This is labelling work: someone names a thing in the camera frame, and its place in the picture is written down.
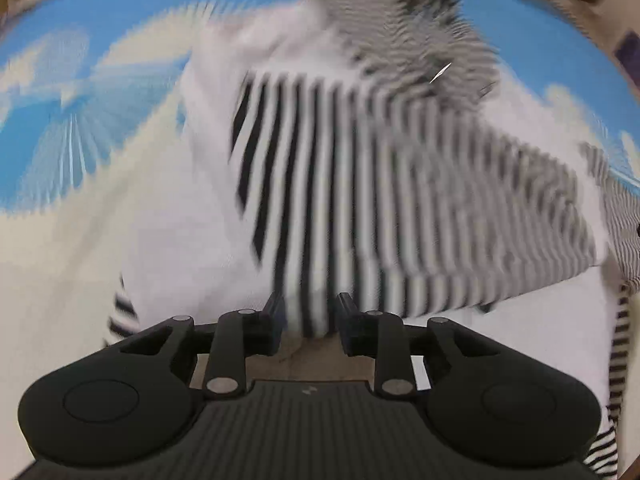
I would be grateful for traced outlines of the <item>black white striped hooded garment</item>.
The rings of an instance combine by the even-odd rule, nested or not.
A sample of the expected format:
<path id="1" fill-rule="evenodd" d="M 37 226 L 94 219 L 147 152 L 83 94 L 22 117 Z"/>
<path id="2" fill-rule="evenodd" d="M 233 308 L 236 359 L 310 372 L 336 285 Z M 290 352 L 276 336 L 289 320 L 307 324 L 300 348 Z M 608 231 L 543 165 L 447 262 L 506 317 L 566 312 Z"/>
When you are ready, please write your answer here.
<path id="1" fill-rule="evenodd" d="M 180 81 L 184 124 L 134 226 L 106 340 L 183 314 L 332 300 L 445 315 L 580 378 L 585 463 L 617 474 L 639 199 L 567 108 L 496 61 L 458 0 L 293 0 L 215 16 Z"/>

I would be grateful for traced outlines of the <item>purple box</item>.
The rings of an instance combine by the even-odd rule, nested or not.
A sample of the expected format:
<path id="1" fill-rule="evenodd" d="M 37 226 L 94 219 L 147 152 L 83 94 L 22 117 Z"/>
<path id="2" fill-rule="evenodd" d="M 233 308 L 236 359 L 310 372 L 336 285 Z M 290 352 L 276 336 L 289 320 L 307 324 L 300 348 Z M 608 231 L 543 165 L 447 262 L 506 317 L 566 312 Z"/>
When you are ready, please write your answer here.
<path id="1" fill-rule="evenodd" d="M 630 30 L 626 33 L 616 47 L 614 55 L 632 79 L 639 77 L 640 37 L 636 32 Z"/>

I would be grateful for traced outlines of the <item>blue white patterned bedsheet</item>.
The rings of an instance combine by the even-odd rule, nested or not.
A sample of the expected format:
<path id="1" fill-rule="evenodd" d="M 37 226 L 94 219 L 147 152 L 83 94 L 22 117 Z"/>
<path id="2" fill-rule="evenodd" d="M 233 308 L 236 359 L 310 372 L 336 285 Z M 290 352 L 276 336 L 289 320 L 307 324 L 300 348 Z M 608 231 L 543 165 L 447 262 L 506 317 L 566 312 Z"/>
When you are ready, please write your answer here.
<path id="1" fill-rule="evenodd" d="M 201 21 L 276 0 L 52 0 L 1 40 L 1 474 L 32 459 L 17 403 L 96 351 L 139 188 L 178 131 Z"/>

